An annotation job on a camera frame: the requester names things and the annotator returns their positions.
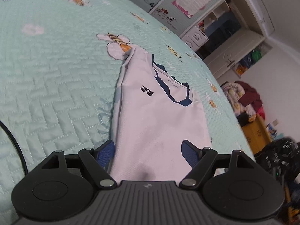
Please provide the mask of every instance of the pile of clothes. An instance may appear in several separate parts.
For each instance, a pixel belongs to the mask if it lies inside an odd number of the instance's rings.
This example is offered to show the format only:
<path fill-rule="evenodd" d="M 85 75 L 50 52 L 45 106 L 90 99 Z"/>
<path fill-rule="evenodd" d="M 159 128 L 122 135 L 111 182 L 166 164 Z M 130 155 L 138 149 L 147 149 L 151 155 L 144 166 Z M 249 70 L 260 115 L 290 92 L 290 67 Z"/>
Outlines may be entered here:
<path fill-rule="evenodd" d="M 252 122 L 255 120 L 256 114 L 259 114 L 265 119 L 263 102 L 256 89 L 243 81 L 225 83 L 221 87 L 236 117 L 243 114 L 243 116 L 246 116 L 247 122 Z"/>

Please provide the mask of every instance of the navy blue collar trim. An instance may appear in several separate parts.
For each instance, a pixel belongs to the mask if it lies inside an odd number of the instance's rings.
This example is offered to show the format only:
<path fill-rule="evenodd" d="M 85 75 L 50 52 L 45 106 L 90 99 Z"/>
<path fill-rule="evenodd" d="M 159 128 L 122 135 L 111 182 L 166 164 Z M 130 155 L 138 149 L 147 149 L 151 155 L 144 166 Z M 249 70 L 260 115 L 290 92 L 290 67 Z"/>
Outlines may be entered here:
<path fill-rule="evenodd" d="M 156 67 L 158 67 L 158 68 L 160 68 L 161 70 L 163 70 L 163 71 L 165 71 L 166 73 L 168 73 L 163 65 L 160 65 L 160 64 L 157 64 L 157 63 L 154 62 L 154 55 L 152 54 L 152 63 L 151 63 L 151 65 L 153 66 L 153 64 L 154 64 Z M 186 107 L 186 106 L 188 106 L 188 105 L 190 105 L 190 104 L 192 103 L 192 101 L 191 101 L 191 99 L 190 99 L 190 95 L 189 95 L 189 93 L 190 93 L 190 88 L 189 88 L 189 86 L 188 86 L 188 83 L 182 83 L 182 85 L 185 86 L 185 87 L 187 88 L 187 97 L 186 97 L 184 100 L 178 102 L 178 101 L 176 101 L 176 100 L 170 95 L 170 89 L 169 89 L 169 87 L 168 87 L 168 86 L 166 85 L 166 83 L 158 76 L 158 73 L 157 73 L 156 70 L 155 70 L 155 72 L 156 72 L 155 78 L 156 78 L 157 82 L 158 82 L 159 85 L 162 87 L 162 89 L 165 91 L 165 93 L 167 94 L 167 96 L 170 98 L 171 101 L 173 101 L 173 102 L 175 102 L 175 103 L 178 103 L 178 104 L 181 104 L 181 105 L 183 105 L 184 107 Z"/>

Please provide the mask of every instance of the ceiling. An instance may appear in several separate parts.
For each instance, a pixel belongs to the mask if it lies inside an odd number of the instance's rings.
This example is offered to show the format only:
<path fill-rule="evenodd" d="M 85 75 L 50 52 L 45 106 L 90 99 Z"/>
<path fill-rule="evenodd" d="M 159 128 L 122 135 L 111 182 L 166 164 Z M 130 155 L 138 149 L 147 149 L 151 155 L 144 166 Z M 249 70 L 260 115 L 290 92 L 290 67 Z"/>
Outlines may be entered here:
<path fill-rule="evenodd" d="M 275 40 L 300 53 L 300 0 L 262 0 L 275 28 Z"/>

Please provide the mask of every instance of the drawer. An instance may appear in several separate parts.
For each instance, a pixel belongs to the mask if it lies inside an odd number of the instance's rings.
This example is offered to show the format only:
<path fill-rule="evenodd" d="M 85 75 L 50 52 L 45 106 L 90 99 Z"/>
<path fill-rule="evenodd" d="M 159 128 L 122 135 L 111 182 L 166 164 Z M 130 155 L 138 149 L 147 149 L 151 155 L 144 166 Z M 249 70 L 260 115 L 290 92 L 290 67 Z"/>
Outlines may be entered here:
<path fill-rule="evenodd" d="M 187 35 L 183 36 L 181 40 L 183 40 L 194 52 L 199 48 L 199 46 L 197 46 L 197 44 Z"/>
<path fill-rule="evenodd" d="M 201 47 L 205 42 L 209 40 L 206 35 L 196 26 L 188 31 L 187 36 L 190 37 L 198 47 Z"/>
<path fill-rule="evenodd" d="M 272 141 L 260 116 L 257 116 L 254 122 L 242 127 L 242 130 L 253 154 L 260 152 Z"/>

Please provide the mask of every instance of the white shirt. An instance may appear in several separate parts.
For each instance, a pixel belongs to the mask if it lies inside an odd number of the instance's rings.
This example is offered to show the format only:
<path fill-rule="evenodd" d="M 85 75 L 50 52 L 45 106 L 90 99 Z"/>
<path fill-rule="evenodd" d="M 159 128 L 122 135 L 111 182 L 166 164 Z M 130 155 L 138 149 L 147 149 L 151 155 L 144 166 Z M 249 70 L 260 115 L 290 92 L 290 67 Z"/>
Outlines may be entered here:
<path fill-rule="evenodd" d="M 115 157 L 110 172 L 117 183 L 179 183 L 191 170 L 181 154 L 182 141 L 188 140 L 199 149 L 211 146 L 199 96 L 153 60 L 153 55 L 137 47 L 121 67 L 112 120 Z"/>

